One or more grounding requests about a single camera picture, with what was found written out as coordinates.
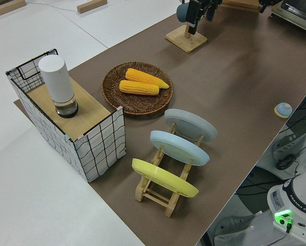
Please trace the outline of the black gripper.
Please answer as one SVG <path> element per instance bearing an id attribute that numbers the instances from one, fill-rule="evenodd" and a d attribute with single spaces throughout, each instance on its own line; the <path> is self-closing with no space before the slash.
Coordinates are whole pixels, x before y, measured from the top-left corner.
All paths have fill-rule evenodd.
<path id="1" fill-rule="evenodd" d="M 281 2 L 281 0 L 260 0 L 259 13 L 263 13 L 266 7 L 273 6 L 279 2 Z"/>
<path id="2" fill-rule="evenodd" d="M 191 35 L 196 33 L 197 24 L 203 15 L 206 17 L 207 21 L 211 22 L 213 20 L 214 13 L 221 4 L 222 1 L 214 0 L 189 1 L 188 22 L 192 24 L 188 24 L 188 33 Z"/>

